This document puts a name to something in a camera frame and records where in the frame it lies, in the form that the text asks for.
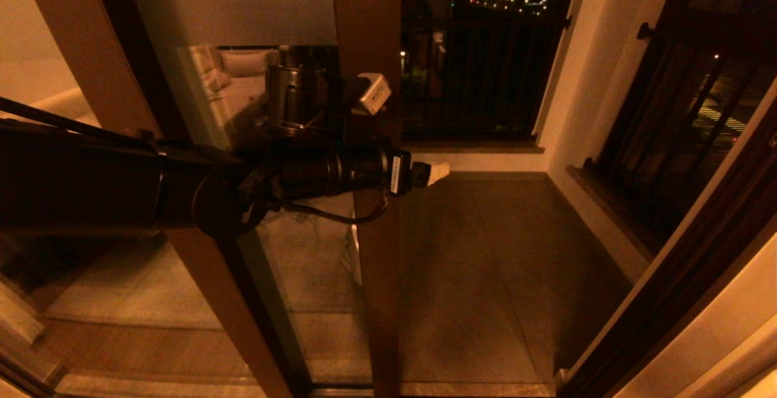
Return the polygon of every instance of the sticker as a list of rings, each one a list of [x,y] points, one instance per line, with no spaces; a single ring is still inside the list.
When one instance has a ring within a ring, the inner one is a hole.
[[[394,157],[394,167],[391,169],[391,193],[399,190],[399,168],[402,166],[402,158]]]

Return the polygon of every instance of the label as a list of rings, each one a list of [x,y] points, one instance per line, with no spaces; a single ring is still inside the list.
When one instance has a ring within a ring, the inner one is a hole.
[[[402,166],[402,158],[394,157],[394,166],[391,169],[391,193],[399,190],[399,169]]]

